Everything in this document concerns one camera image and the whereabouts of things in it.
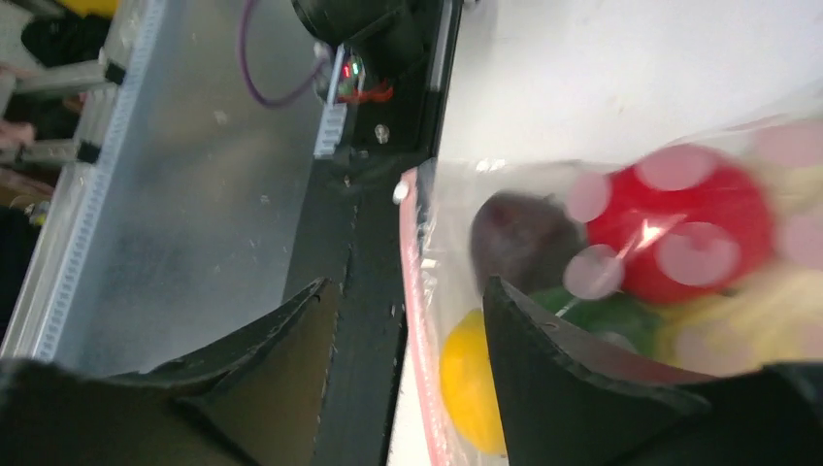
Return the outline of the red toy tomato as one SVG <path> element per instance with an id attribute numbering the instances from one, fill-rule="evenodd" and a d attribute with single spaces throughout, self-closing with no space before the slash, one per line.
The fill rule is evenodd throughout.
<path id="1" fill-rule="evenodd" d="M 577 177 L 569 217 L 596 263 L 574 293 L 614 290 L 668 305 L 718 292 L 774 255 L 764 188 L 739 163 L 695 145 L 657 150 L 610 173 Z"/>

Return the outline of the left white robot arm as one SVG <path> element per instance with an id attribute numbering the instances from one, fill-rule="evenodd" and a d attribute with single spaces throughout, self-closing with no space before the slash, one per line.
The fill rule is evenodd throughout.
<path id="1" fill-rule="evenodd" d="M 379 79 L 396 80 L 434 47 L 444 2 L 437 0 L 293 0 L 307 31 L 355 52 Z"/>

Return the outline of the dark purple toy eggplant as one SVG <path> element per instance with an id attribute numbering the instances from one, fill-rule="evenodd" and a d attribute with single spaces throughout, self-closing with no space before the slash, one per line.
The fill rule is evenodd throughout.
<path id="1" fill-rule="evenodd" d="M 470 254 L 477 289 L 499 276 L 525 294 L 558 286 L 585 248 L 579 227 L 551 196 L 499 191 L 478 209 Z"/>

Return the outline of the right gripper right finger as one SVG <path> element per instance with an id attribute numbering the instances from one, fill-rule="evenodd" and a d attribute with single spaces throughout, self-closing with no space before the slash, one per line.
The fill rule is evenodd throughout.
<path id="1" fill-rule="evenodd" d="M 822 367 L 729 378 L 602 341 L 499 278 L 486 339 L 513 465 L 818 465 Z"/>

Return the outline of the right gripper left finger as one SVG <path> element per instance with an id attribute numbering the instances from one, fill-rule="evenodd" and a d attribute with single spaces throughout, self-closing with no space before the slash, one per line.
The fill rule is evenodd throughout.
<path id="1" fill-rule="evenodd" d="M 5 465 L 308 465 L 340 292 L 318 280 L 276 310 L 147 373 L 1 364 Z"/>

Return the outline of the yellow toy lemon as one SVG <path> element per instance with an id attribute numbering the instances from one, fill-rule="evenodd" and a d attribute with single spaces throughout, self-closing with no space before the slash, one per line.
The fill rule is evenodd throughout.
<path id="1" fill-rule="evenodd" d="M 457 432 L 482 453 L 505 455 L 481 310 L 469 311 L 446 337 L 440 357 L 440 386 Z"/>

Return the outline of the clear zip top bag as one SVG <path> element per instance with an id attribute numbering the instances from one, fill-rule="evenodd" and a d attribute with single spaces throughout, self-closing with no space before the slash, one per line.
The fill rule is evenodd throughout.
<path id="1" fill-rule="evenodd" d="M 785 168 L 822 168 L 822 93 L 813 90 L 783 99 L 756 113 L 748 122 L 683 138 L 661 149 L 679 145 L 695 145 L 723 152 L 727 158 L 748 170 L 764 188 L 775 219 L 773 259 L 776 247 L 775 209 L 751 166 L 765 162 Z M 446 337 L 469 311 L 479 309 L 484 315 L 485 288 L 484 291 L 477 289 L 470 254 L 470 235 L 475 214 L 493 194 L 512 191 L 553 197 L 563 207 L 566 217 L 579 227 L 585 241 L 585 248 L 567 264 L 561 284 L 554 287 L 565 288 L 583 300 L 601 300 L 618 292 L 633 297 L 662 318 L 656 343 L 664 324 L 658 308 L 696 301 L 733 286 L 668 305 L 650 304 L 620 290 L 598 298 L 579 297 L 574 293 L 580 280 L 592 277 L 590 268 L 595 265 L 596 259 L 588 250 L 590 244 L 584 225 L 569 217 L 566 209 L 573 184 L 584 173 L 610 173 L 637 161 L 620 167 L 581 161 L 514 164 L 491 159 L 475 165 L 422 166 L 405 175 L 404 180 L 411 185 L 411 193 L 401 204 L 400 228 L 409 351 L 417 380 L 424 435 L 433 464 L 513 465 L 508 452 L 505 455 L 482 453 L 457 432 L 444 406 L 440 386 L 440 357 Z M 653 357 L 638 355 L 675 367 L 659 360 L 656 353 Z M 675 368 L 712 378 L 729 378 L 769 365 L 804 362 L 818 363 L 822 367 L 822 359 L 819 362 L 778 361 L 730 376 L 713 376 Z"/>

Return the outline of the green toy avocado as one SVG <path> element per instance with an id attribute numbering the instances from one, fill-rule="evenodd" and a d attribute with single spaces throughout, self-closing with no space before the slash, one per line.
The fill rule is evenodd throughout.
<path id="1" fill-rule="evenodd" d="M 625 293 L 583 300 L 565 288 L 530 295 L 536 303 L 576 327 L 631 352 L 653 357 L 662 318 Z"/>

